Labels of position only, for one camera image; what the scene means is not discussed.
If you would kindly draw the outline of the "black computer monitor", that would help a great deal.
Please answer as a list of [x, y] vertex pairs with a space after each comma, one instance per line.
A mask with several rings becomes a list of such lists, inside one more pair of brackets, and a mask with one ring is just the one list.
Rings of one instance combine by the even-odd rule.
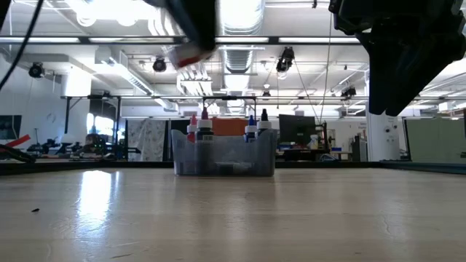
[[279, 115], [280, 142], [306, 145], [316, 134], [313, 116]]

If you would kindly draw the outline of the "white round pillar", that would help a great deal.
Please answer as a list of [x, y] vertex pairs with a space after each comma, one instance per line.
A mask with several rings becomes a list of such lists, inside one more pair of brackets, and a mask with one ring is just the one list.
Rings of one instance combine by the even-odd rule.
[[398, 118], [367, 113], [368, 160], [379, 162], [399, 160]]

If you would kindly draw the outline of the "black aluminium rig frame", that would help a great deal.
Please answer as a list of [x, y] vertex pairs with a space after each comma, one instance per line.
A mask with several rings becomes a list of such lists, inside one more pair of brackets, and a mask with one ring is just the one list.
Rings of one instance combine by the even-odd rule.
[[[62, 172], [96, 169], [173, 169], [172, 162], [36, 162], [0, 163], [0, 176], [21, 175], [40, 172]], [[466, 175], [466, 164], [419, 163], [419, 162], [277, 162], [276, 169], [364, 169], [411, 170]]]

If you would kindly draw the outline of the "white patterned curtain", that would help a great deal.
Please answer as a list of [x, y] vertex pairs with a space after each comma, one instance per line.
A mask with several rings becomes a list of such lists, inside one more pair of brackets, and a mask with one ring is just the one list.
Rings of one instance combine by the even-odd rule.
[[140, 153], [129, 153], [130, 162], [161, 162], [166, 122], [154, 119], [128, 121], [128, 146]]

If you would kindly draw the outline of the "red angled bar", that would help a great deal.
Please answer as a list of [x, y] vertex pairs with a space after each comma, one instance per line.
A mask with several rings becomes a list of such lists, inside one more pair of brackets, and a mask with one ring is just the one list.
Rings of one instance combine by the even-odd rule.
[[6, 145], [0, 144], [0, 151], [4, 150], [4, 147], [14, 148], [15, 146], [19, 146], [31, 139], [30, 135], [24, 135], [23, 137], [18, 138], [17, 140], [13, 140], [8, 142]]

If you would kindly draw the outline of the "long ceiling light bar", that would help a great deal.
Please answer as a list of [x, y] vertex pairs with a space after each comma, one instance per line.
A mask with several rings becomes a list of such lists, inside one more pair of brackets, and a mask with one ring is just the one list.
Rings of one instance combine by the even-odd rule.
[[[174, 45], [187, 42], [184, 36], [32, 36], [28, 44], [106, 44], [106, 45]], [[359, 45], [352, 37], [305, 36], [219, 36], [217, 45]]]

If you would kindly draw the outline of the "large black food coloring bottle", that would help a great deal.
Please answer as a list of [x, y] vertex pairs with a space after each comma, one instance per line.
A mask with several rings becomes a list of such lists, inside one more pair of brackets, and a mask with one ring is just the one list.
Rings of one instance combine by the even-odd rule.
[[260, 121], [257, 123], [256, 138], [258, 138], [262, 132], [272, 128], [272, 123], [269, 121], [267, 110], [264, 108], [261, 113]]

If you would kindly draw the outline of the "translucent grey plastic bin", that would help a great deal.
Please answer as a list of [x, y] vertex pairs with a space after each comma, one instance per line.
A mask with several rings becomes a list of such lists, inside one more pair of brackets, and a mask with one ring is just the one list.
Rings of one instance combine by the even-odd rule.
[[171, 131], [175, 174], [205, 177], [272, 177], [275, 173], [277, 131], [263, 131], [247, 143], [242, 136], [213, 136], [193, 143], [178, 130]]

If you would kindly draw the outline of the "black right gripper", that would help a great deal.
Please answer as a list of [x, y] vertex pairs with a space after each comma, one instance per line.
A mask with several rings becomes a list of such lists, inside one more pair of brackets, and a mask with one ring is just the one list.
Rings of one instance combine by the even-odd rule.
[[[463, 0], [330, 0], [334, 28], [370, 57], [369, 113], [397, 116], [447, 65], [466, 54]], [[387, 106], [390, 69], [397, 86]]]

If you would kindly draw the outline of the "grey-green partition panel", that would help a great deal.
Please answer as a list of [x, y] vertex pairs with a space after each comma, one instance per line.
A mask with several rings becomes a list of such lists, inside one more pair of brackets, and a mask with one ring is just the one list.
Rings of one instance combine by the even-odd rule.
[[412, 162], [466, 164], [464, 119], [408, 119], [406, 130]]

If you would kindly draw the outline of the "small dark red coloring bottle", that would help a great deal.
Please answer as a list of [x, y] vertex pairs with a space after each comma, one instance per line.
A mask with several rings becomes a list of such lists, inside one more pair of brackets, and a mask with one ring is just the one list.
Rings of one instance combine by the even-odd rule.
[[168, 49], [167, 57], [175, 69], [185, 68], [209, 59], [216, 50], [204, 50], [191, 41]]

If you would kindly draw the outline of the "large blue food coloring bottle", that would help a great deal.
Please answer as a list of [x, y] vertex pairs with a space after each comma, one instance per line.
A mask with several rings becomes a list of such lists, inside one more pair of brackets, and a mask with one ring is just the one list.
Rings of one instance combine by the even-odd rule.
[[257, 126], [256, 126], [256, 120], [254, 119], [253, 115], [250, 115], [248, 119], [248, 125], [245, 126], [245, 134], [244, 134], [244, 139], [246, 143], [252, 143], [256, 140], [256, 132], [257, 132]]

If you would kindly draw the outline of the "black background robot equipment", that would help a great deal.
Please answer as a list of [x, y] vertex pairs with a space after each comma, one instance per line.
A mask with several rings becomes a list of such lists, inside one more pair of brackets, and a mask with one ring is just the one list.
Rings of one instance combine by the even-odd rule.
[[128, 147], [125, 140], [109, 143], [105, 135], [87, 134], [84, 143], [72, 135], [65, 134], [61, 142], [48, 139], [46, 143], [35, 143], [26, 150], [37, 159], [70, 159], [71, 161], [127, 161], [130, 154], [141, 154], [135, 147]]

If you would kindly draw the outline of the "large purple food coloring bottle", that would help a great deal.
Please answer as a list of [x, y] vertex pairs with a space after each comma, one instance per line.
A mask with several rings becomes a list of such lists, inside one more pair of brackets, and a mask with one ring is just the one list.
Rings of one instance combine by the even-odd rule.
[[195, 132], [196, 143], [213, 142], [213, 122], [209, 119], [206, 107], [203, 108], [201, 119], [197, 121], [197, 131]]

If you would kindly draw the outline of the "silver ventilation duct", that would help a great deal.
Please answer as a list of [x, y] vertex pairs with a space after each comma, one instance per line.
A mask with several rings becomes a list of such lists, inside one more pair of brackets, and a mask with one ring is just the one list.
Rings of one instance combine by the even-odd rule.
[[[264, 21], [266, 0], [219, 0], [221, 34], [226, 36], [257, 36]], [[226, 46], [222, 50], [224, 86], [229, 95], [243, 95], [248, 88], [253, 63], [253, 50]]]

